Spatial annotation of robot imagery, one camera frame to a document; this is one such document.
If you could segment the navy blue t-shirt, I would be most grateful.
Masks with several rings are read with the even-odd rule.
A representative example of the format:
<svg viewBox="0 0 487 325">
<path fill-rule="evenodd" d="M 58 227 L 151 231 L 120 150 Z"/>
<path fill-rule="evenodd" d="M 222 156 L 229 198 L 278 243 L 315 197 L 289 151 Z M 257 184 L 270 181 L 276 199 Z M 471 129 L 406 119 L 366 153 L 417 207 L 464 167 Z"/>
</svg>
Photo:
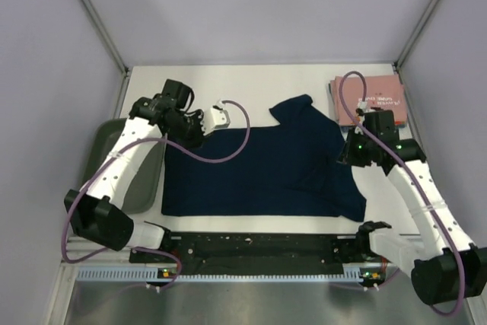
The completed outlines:
<svg viewBox="0 0 487 325">
<path fill-rule="evenodd" d="M 270 108 L 277 126 L 215 132 L 195 154 L 235 158 L 207 164 L 172 146 L 164 156 L 161 212 L 168 216 L 290 215 L 364 220 L 366 199 L 348 165 L 338 125 L 303 94 Z"/>
</svg>

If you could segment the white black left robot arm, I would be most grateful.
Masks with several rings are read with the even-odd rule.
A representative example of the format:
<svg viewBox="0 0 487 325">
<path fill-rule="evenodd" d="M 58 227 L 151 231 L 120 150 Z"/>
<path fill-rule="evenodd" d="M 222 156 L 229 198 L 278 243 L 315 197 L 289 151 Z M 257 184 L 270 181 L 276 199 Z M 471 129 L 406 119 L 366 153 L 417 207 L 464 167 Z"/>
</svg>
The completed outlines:
<svg viewBox="0 0 487 325">
<path fill-rule="evenodd" d="M 183 147 L 202 143 L 205 114 L 188 111 L 194 98 L 191 87 L 168 79 L 160 93 L 141 97 L 132 105 L 121 135 L 102 165 L 79 190 L 66 194 L 66 228 L 103 249 L 145 247 L 156 261 L 170 257 L 173 245 L 164 238 L 164 229 L 135 222 L 122 206 L 130 184 L 157 143 L 167 136 Z"/>
</svg>

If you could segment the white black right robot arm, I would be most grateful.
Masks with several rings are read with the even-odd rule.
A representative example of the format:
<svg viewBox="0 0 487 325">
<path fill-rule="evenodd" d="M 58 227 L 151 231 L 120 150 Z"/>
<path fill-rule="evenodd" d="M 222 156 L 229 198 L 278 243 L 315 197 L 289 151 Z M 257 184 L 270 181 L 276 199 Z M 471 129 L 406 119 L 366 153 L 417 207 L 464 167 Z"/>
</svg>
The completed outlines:
<svg viewBox="0 0 487 325">
<path fill-rule="evenodd" d="M 355 237 L 355 252 L 366 261 L 381 256 L 412 281 L 419 299 L 433 306 L 482 294 L 486 249 L 460 227 L 430 174 L 415 139 L 401 139 L 393 112 L 357 109 L 358 125 L 348 131 L 339 162 L 376 164 L 393 184 L 415 222 L 422 246 L 397 234 L 384 221 L 366 221 Z"/>
</svg>

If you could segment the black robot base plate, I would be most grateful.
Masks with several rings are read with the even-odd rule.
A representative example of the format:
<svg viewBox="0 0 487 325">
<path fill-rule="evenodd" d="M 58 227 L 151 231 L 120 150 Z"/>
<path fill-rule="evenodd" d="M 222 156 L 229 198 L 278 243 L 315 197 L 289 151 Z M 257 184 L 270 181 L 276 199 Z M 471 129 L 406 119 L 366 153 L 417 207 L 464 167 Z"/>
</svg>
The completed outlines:
<svg viewBox="0 0 487 325">
<path fill-rule="evenodd" d="M 173 231 L 161 250 L 177 257 L 188 276 L 330 275 L 350 263 L 384 267 L 380 257 L 360 253 L 353 236 L 334 234 Z"/>
</svg>

